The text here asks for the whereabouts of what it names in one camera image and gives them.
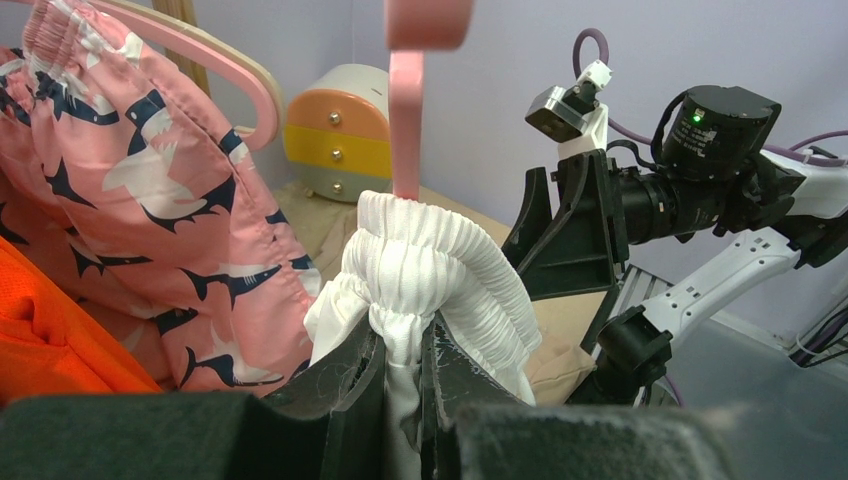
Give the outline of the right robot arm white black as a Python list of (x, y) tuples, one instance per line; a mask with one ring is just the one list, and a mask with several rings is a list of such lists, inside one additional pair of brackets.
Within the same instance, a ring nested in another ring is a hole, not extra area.
[(559, 147), (553, 171), (529, 170), (503, 251), (530, 297), (604, 292), (633, 245), (700, 231), (733, 242), (662, 294), (617, 315), (600, 314), (583, 346), (596, 367), (569, 402), (633, 403), (666, 371), (697, 323), (754, 286), (847, 247), (847, 170), (834, 158), (765, 149), (780, 105), (741, 87), (700, 85), (673, 98), (649, 160), (619, 167), (607, 111), (588, 82), (539, 94), (526, 122)]

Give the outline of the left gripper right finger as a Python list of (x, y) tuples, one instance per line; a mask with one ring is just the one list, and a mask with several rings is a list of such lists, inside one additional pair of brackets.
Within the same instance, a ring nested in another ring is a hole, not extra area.
[(523, 405), (459, 345), (441, 314), (424, 337), (421, 382), (425, 424), (452, 424), (468, 405)]

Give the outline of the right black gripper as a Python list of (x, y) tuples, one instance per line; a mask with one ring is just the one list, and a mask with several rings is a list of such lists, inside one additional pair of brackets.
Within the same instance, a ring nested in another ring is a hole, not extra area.
[[(726, 206), (724, 188), (663, 173), (621, 168), (608, 159), (613, 205), (628, 245), (673, 238), (689, 242), (713, 228)], [(502, 252), (533, 301), (613, 286), (613, 247), (606, 197), (606, 152), (594, 150), (526, 171), (517, 220)]]

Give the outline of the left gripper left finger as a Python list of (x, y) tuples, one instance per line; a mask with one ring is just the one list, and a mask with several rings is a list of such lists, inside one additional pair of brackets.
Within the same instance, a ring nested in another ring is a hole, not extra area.
[(363, 318), (339, 346), (263, 401), (287, 418), (311, 421), (348, 409), (372, 386), (381, 400), (384, 362), (383, 339)]

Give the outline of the white shorts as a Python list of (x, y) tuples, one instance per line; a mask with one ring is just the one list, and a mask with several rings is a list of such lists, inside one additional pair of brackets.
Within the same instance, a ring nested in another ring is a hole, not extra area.
[(436, 316), (493, 380), (535, 401), (525, 366), (542, 336), (531, 300), (491, 236), (469, 218), (389, 193), (366, 191), (339, 273), (304, 326), (319, 361), (362, 320), (385, 345), (383, 474), (417, 479), (422, 339)]

